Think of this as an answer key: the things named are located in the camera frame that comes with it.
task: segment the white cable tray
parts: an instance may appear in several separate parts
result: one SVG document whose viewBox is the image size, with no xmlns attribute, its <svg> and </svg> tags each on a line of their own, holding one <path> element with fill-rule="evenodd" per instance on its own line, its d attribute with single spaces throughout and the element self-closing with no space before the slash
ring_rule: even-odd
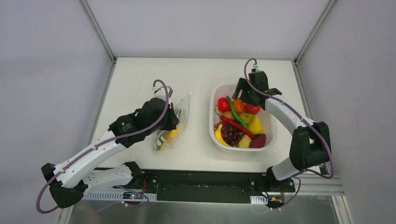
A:
<svg viewBox="0 0 396 224">
<path fill-rule="evenodd" d="M 124 193 L 128 191 L 115 191 L 115 190 L 97 190 L 83 197 L 83 200 L 98 200 L 98 201 L 126 201 L 126 202 L 141 202 L 146 199 L 127 199 L 123 198 Z M 144 193 L 151 202 L 157 200 L 157 194 Z"/>
<path fill-rule="evenodd" d="M 251 204 L 268 204 L 268 199 L 264 196 L 250 196 Z"/>
</svg>

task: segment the clear plastic bag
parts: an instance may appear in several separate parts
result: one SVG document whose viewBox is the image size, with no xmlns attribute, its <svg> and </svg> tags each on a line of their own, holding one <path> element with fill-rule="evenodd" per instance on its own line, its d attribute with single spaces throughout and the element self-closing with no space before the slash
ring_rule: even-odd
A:
<svg viewBox="0 0 396 224">
<path fill-rule="evenodd" d="M 179 118 L 179 124 L 175 130 L 162 131 L 158 130 L 154 138 L 154 149 L 162 151 L 167 148 L 173 148 L 176 140 L 182 135 L 188 123 L 188 116 L 190 112 L 191 92 L 174 106 L 175 114 Z"/>
</svg>

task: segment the cable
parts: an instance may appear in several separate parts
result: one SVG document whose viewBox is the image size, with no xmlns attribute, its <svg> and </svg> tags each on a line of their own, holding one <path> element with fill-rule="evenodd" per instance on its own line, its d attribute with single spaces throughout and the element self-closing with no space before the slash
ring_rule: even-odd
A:
<svg viewBox="0 0 396 224">
<path fill-rule="evenodd" d="M 140 193 L 142 193 L 142 194 L 143 194 L 143 193 L 144 193 L 144 191 L 145 191 L 145 190 L 146 190 L 146 188 L 147 188 L 147 185 L 146 185 L 146 184 L 147 184 L 147 182 L 146 182 L 146 180 L 143 180 L 143 181 L 142 181 L 142 183 L 143 183 L 143 187 L 141 188 L 141 192 L 140 192 Z"/>
<path fill-rule="evenodd" d="M 117 185 L 116 187 L 117 187 L 117 188 L 120 188 L 120 189 L 123 189 L 123 190 L 126 190 L 126 191 L 129 191 L 129 192 L 131 192 L 131 193 L 140 195 L 140 196 L 144 197 L 144 198 L 147 200 L 147 201 L 142 202 L 142 203 L 139 203 L 139 204 L 128 204 L 128 203 L 127 203 L 127 205 L 128 205 L 129 207 L 140 207 L 140 206 L 144 206 L 144 205 L 146 205 L 147 203 L 149 203 L 149 201 L 150 201 L 150 199 L 149 199 L 147 196 L 145 196 L 144 194 L 142 194 L 142 193 L 140 193 L 140 192 L 136 192 L 136 191 L 127 189 L 127 188 L 122 187 L 122 186 L 120 186 L 120 185 Z"/>
<path fill-rule="evenodd" d="M 282 193 L 281 193 L 281 198 L 284 196 L 284 187 L 282 187 Z"/>
<path fill-rule="evenodd" d="M 262 196 L 263 196 L 264 198 L 269 198 L 268 193 L 267 193 L 266 191 L 263 191 L 263 192 L 261 192 Z"/>
<path fill-rule="evenodd" d="M 291 111 L 292 111 L 292 112 L 293 112 L 293 113 L 294 113 L 305 125 L 307 125 L 307 127 L 309 127 L 309 128 L 318 136 L 318 138 L 320 139 L 320 141 L 322 142 L 322 144 L 325 146 L 327 155 L 329 156 L 330 167 L 331 167 L 331 169 L 332 169 L 331 174 L 330 174 L 329 176 L 325 176 L 325 175 L 320 174 L 320 173 L 318 173 L 318 172 L 316 172 L 316 171 L 314 171 L 314 170 L 311 170 L 311 169 L 306 169 L 306 171 L 313 172 L 313 173 L 315 173 L 315 174 L 317 174 L 317 175 L 319 175 L 319 176 L 321 176 L 321 177 L 323 177 L 323 178 L 325 178 L 325 179 L 332 179 L 332 178 L 334 177 L 334 173 L 335 173 L 335 165 L 334 165 L 334 162 L 333 162 L 332 153 L 331 153 L 331 151 L 330 151 L 329 145 L 327 144 L 326 140 L 325 140 L 325 139 L 323 138 L 323 136 L 322 136 L 315 128 L 313 128 L 313 127 L 303 118 L 303 116 L 301 116 L 291 105 L 289 105 L 288 103 L 284 102 L 283 100 L 281 100 L 281 99 L 279 99 L 279 98 L 276 98 L 276 97 L 273 97 L 273 96 L 271 96 L 271 95 L 269 95 L 269 94 L 267 94 L 267 93 L 261 92 L 260 90 L 256 89 L 256 88 L 252 85 L 252 83 L 250 82 L 250 80 L 249 80 L 249 78 L 248 78 L 248 74 L 246 73 L 246 68 L 248 67 L 249 62 L 251 62 L 251 61 L 254 61 L 254 62 L 255 62 L 255 65 L 257 65 L 257 60 L 256 60 L 255 58 L 250 58 L 250 59 L 245 63 L 245 67 L 244 67 L 244 69 L 243 69 L 243 72 L 244 72 L 244 74 L 245 74 L 245 79 L 246 79 L 246 81 L 247 81 L 247 84 L 249 84 L 249 86 L 250 86 L 254 91 L 258 92 L 259 94 L 261 94 L 261 95 L 263 95 L 263 96 L 265 96 L 265 97 L 274 99 L 274 100 L 280 102 L 281 104 L 285 105 L 287 108 L 289 108 L 289 109 L 290 109 L 290 110 L 291 110 Z M 279 207 L 279 209 L 285 207 L 287 204 L 289 204 L 291 201 L 293 201 L 293 199 L 294 199 L 294 198 L 297 196 L 297 194 L 299 193 L 300 188 L 301 188 L 301 179 L 298 178 L 298 177 L 296 177 L 296 176 L 297 176 L 297 175 L 300 175 L 300 174 L 302 174 L 302 173 L 303 173 L 303 171 L 301 171 L 301 172 L 299 172 L 299 173 L 297 173 L 297 174 L 295 174 L 295 175 L 292 176 L 292 178 L 299 180 L 299 184 L 298 184 L 297 191 L 296 191 L 296 193 L 293 195 L 293 197 L 292 197 L 290 200 L 288 200 L 284 205 L 282 205 L 281 207 Z"/>
<path fill-rule="evenodd" d="M 151 129 L 151 128 L 153 128 L 154 126 L 156 126 L 156 125 L 162 120 L 162 118 L 164 118 L 165 113 L 166 113 L 166 111 L 167 111 L 167 109 L 168 109 L 169 93 L 168 93 L 168 88 L 166 87 L 165 83 L 164 83 L 162 80 L 160 80 L 160 79 L 155 80 L 155 81 L 153 82 L 153 86 L 155 86 L 156 83 L 158 83 L 158 82 L 160 82 L 160 83 L 162 84 L 162 86 L 164 87 L 164 90 L 165 90 L 165 107 L 164 107 L 164 109 L 163 109 L 161 115 L 158 117 L 158 119 L 157 119 L 153 124 L 149 125 L 148 127 L 144 128 L 144 129 L 141 129 L 141 130 L 139 130 L 139 131 L 136 131 L 136 132 L 133 132 L 133 133 L 129 133 L 129 134 L 123 134 L 123 135 L 120 135 L 120 136 L 117 136 L 117 137 L 114 137 L 114 138 L 110 138 L 110 139 L 104 140 L 103 142 L 101 142 L 101 143 L 95 145 L 95 148 L 98 148 L 98 147 L 100 147 L 100 146 L 102 146 L 102 145 L 104 145 L 104 144 L 106 144 L 106 143 L 108 143 L 108 142 L 110 142 L 110 141 L 116 140 L 116 139 L 122 139 L 122 138 L 130 137 L 130 136 L 137 135 L 137 134 L 141 134 L 141 133 L 143 133 L 143 132 L 145 132 L 145 131 L 148 131 L 149 129 Z M 87 155 L 88 153 L 92 152 L 93 150 L 94 150 L 93 148 L 90 148 L 90 149 L 88 149 L 87 151 L 85 151 L 84 153 L 82 153 L 80 156 L 78 156 L 78 157 L 75 158 L 73 161 L 71 161 L 70 163 L 68 163 L 68 164 L 63 168 L 63 171 L 67 170 L 70 166 L 72 166 L 74 163 L 76 163 L 78 160 L 80 160 L 81 158 L 83 158 L 85 155 Z M 38 195 L 38 197 L 37 197 L 37 200 L 36 200 L 36 209 L 37 209 L 37 211 L 38 211 L 39 213 L 41 213 L 41 214 L 48 214 L 48 213 L 53 212 L 53 211 L 55 211 L 56 209 L 59 208 L 58 206 L 55 206 L 54 208 L 52 208 L 52 209 L 50 209 L 50 210 L 42 210 L 42 209 L 40 208 L 40 201 L 41 201 L 41 197 L 42 197 L 44 191 L 46 190 L 46 188 L 47 188 L 55 179 L 57 179 L 61 174 L 62 174 L 62 172 L 56 173 L 56 174 L 44 185 L 44 187 L 41 189 L 41 191 L 40 191 L 40 193 L 39 193 L 39 195 Z M 127 190 L 127 191 L 132 192 L 132 193 L 140 194 L 140 193 L 138 193 L 138 192 L 128 190 L 128 189 L 126 189 L 126 188 L 124 188 L 124 187 L 122 187 L 121 189 Z M 149 198 L 146 197 L 145 195 L 143 195 L 143 197 L 147 199 L 147 202 L 142 203 L 142 204 L 148 203 L 148 202 L 149 202 Z"/>
</svg>

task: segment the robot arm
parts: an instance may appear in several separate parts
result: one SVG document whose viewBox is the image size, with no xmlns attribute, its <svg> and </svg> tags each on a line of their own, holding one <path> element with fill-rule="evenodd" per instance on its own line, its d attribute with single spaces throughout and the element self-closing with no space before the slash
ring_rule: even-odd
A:
<svg viewBox="0 0 396 224">
<path fill-rule="evenodd" d="M 127 162 L 118 168 L 109 170 L 94 169 L 109 157 L 125 150 L 134 143 L 143 141 L 146 136 L 157 130 L 171 131 L 176 129 L 179 120 L 175 115 L 170 99 L 168 99 L 168 105 L 165 105 L 165 89 L 163 87 L 157 89 L 153 87 L 153 90 L 155 92 L 154 98 L 144 103 L 142 108 L 137 109 L 134 113 L 117 118 L 108 130 L 81 152 L 57 165 L 47 163 L 42 167 L 42 173 L 47 181 L 61 172 L 49 185 L 51 195 L 60 208 L 74 205 L 84 195 L 92 191 L 116 185 L 133 184 L 141 178 L 141 171 L 135 162 Z M 170 98 L 172 89 L 167 87 L 167 90 Z M 167 107 L 164 117 L 153 128 L 137 135 L 109 140 L 147 128 L 160 117 L 164 107 Z"/>
<path fill-rule="evenodd" d="M 251 84 L 268 95 L 285 101 L 282 93 L 276 89 L 268 87 L 268 79 L 265 72 L 252 69 L 249 73 Z M 259 94 L 251 88 L 246 79 L 240 78 L 233 94 L 236 99 L 240 94 L 240 99 L 247 104 L 259 105 L 262 109 L 274 115 L 292 135 L 289 157 L 279 164 L 267 169 L 267 187 L 281 183 L 282 181 L 304 171 L 313 166 L 329 161 L 327 151 L 318 136 L 307 127 L 307 125 L 283 103 Z M 329 128 L 324 122 L 315 122 L 309 118 L 304 118 L 308 124 L 313 126 L 325 139 L 330 147 Z"/>
</svg>

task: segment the white wall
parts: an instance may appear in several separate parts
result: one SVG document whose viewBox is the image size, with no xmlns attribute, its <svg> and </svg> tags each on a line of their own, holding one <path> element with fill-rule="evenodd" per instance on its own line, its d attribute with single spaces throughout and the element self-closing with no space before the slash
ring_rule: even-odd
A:
<svg viewBox="0 0 396 224">
<path fill-rule="evenodd" d="M 86 146 L 109 70 L 77 0 L 2 1 L 0 223 L 52 223 L 40 168 Z"/>
<path fill-rule="evenodd" d="M 339 0 L 302 59 L 357 224 L 396 220 L 396 1 Z"/>
<path fill-rule="evenodd" d="M 328 0 L 89 0 L 120 57 L 297 57 Z"/>
</svg>

